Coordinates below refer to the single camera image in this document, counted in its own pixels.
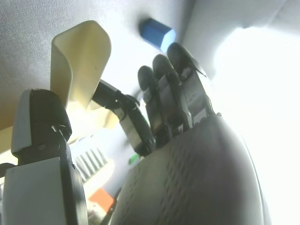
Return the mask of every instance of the bright light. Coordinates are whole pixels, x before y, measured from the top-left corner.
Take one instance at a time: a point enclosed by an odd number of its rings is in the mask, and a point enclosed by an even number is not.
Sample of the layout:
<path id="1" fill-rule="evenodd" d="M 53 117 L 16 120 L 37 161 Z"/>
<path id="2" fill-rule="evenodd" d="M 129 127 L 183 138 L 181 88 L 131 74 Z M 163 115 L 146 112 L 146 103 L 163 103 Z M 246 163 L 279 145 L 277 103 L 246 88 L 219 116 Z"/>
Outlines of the bright light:
<path id="1" fill-rule="evenodd" d="M 300 224 L 300 38 L 236 30 L 215 65 L 220 111 L 243 134 L 273 225 Z"/>

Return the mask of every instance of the robotic hand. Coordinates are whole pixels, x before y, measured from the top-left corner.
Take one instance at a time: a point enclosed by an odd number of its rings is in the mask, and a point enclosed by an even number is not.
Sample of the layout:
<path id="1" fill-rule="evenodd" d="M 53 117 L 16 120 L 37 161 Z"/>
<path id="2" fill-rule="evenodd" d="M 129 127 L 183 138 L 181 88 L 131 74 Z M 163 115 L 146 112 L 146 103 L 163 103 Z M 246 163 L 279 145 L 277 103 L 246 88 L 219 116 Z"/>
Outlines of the robotic hand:
<path id="1" fill-rule="evenodd" d="M 134 150 L 145 156 L 122 187 L 112 224 L 270 224 L 247 147 L 214 112 L 205 73 L 177 43 L 168 58 L 159 55 L 153 70 L 138 72 L 150 127 L 138 102 L 106 82 L 93 97 L 119 117 Z M 88 224 L 67 144 L 71 132 L 54 93 L 22 95 L 12 140 L 19 163 L 2 166 L 5 225 Z"/>

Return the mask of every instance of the green object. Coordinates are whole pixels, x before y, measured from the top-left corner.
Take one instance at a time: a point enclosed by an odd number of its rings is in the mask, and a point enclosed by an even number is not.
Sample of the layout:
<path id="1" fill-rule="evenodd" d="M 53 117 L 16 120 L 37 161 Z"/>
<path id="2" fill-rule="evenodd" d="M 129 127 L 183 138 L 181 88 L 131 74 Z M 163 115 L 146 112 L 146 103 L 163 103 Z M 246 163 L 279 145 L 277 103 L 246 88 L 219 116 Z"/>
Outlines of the green object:
<path id="1" fill-rule="evenodd" d="M 132 165 L 137 159 L 139 158 L 139 155 L 136 153 L 129 159 L 129 165 Z"/>

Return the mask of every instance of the orange object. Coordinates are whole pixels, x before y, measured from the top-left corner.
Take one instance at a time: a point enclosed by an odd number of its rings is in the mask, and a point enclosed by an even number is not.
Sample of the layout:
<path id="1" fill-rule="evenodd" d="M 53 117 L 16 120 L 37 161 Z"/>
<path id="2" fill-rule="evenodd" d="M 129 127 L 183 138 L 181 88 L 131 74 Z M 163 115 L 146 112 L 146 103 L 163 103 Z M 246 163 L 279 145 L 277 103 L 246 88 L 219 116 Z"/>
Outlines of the orange object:
<path id="1" fill-rule="evenodd" d="M 113 198 L 102 188 L 98 189 L 89 199 L 91 202 L 98 203 L 105 212 L 108 212 L 113 204 Z"/>

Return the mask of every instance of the blue hexagonal block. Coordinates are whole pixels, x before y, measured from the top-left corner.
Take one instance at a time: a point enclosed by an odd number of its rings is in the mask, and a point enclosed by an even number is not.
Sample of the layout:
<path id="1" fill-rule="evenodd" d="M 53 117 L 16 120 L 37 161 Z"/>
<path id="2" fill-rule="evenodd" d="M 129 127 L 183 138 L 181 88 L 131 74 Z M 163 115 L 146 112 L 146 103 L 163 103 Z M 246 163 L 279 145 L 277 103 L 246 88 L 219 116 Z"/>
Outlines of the blue hexagonal block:
<path id="1" fill-rule="evenodd" d="M 153 19 L 145 22 L 141 35 L 146 41 L 164 53 L 167 52 L 168 47 L 176 38 L 175 30 Z"/>

